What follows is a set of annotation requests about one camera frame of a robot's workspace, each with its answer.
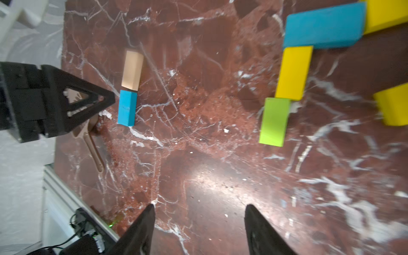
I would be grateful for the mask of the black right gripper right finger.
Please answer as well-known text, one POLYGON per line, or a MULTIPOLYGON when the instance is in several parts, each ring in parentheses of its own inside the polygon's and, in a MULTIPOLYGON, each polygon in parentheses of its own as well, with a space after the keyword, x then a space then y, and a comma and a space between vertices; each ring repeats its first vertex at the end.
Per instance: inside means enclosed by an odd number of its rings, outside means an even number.
POLYGON ((296 255, 252 204, 245 208, 245 231, 251 255, 296 255))

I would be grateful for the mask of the lime green block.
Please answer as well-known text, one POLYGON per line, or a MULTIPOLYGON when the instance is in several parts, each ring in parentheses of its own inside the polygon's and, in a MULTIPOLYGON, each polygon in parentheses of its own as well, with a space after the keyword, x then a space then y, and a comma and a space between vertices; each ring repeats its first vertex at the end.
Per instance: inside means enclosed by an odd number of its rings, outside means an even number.
POLYGON ((259 143, 276 147, 283 146, 290 107, 290 99, 266 98, 259 143))

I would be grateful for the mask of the dark teal block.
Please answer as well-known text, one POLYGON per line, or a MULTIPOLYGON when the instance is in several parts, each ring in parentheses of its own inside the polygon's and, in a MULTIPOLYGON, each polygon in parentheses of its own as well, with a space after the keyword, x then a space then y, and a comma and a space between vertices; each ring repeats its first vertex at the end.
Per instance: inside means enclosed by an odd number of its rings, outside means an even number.
POLYGON ((365 2, 357 2, 291 14, 286 20, 283 47, 350 47, 363 36, 366 10, 365 2))

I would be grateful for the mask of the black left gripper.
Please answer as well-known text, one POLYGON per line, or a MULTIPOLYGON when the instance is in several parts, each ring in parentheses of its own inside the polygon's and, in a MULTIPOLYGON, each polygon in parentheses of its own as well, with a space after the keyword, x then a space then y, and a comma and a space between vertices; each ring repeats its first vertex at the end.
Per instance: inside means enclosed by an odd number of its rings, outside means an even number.
POLYGON ((19 143, 38 140, 43 132, 48 138, 65 135, 114 103, 112 91, 51 65, 40 72, 32 64, 1 63, 1 130, 19 143))

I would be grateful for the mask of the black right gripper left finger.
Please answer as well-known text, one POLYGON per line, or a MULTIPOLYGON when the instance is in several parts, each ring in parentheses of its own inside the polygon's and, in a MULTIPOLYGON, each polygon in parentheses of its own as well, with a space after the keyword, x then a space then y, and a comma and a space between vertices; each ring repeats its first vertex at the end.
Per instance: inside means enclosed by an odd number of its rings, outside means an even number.
POLYGON ((155 206, 148 205, 107 255, 149 255, 155 228, 155 206))

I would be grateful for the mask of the beige wooden block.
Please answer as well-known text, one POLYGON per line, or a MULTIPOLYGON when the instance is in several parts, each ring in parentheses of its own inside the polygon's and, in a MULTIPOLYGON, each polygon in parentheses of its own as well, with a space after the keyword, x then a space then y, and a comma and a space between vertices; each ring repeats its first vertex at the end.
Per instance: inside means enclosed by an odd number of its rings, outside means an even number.
POLYGON ((122 87, 134 91, 139 90, 144 56, 135 51, 126 51, 122 87))

